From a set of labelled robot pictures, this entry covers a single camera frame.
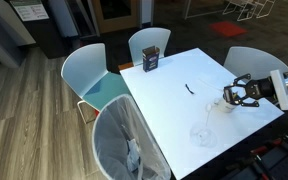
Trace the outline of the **brown M&M's candy box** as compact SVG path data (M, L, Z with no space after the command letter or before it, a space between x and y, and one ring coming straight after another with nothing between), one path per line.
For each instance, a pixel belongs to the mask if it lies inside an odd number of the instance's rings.
M224 91L224 99L227 103L232 105L237 105L239 96L237 93L234 93L232 90L225 90Z

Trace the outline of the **small black object on table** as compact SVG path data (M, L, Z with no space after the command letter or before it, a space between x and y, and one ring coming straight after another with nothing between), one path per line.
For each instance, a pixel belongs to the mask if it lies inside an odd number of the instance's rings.
M192 95L194 95L195 93L189 88L189 86L187 84L185 84L186 89L188 90L188 92Z

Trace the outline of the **open blue cardboard box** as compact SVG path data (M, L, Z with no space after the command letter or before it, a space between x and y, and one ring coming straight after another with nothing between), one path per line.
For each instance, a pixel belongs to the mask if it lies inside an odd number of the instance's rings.
M156 46L151 46L142 50L143 70L145 72L154 70L158 67L160 50Z

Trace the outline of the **white chair orange seat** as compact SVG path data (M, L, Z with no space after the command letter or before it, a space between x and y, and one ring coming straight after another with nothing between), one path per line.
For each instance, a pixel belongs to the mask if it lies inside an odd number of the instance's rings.
M224 67L236 77L249 73L253 80L265 79L273 70L288 72L288 66L277 57L251 47L229 48Z

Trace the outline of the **clear plastic bag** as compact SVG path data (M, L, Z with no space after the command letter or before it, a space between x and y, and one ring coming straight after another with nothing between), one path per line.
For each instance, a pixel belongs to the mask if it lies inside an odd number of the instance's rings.
M213 148L217 144L216 134L208 125L213 110L218 109L220 99L215 98L205 105L206 116L203 121L195 123L190 130L190 141L198 147Z

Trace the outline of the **red clamp tripod stand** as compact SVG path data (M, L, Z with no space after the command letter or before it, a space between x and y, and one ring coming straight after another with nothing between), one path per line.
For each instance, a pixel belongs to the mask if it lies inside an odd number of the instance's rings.
M254 152L256 155L241 168L233 170L221 180L288 180L287 135Z

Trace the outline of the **white chair far middle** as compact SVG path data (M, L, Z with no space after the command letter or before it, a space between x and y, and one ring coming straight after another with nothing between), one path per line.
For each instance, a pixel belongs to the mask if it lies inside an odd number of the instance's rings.
M141 65L143 63L142 50L151 46L158 47L160 50L159 57L163 58L170 35L169 29L160 27L150 27L137 31L128 40L131 62L119 65L118 68L124 70Z

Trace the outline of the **white trash bin with liner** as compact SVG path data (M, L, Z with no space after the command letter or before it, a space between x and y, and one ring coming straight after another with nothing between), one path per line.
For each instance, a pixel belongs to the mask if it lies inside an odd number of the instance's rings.
M95 161L107 180L170 180L171 170L130 95L107 103L92 132Z

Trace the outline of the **white chair teal seat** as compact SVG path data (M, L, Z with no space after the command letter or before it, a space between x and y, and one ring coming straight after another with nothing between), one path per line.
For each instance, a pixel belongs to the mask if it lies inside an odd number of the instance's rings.
M104 43L90 44L76 49L64 61L61 77L80 98L77 103L84 123L87 123L81 103L100 112L115 97L130 94L120 74L107 70Z

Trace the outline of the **white poster sign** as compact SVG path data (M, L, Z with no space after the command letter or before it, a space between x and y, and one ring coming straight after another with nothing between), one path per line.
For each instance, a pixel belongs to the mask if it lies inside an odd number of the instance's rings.
M41 0L10 0L10 4L23 22L49 18Z

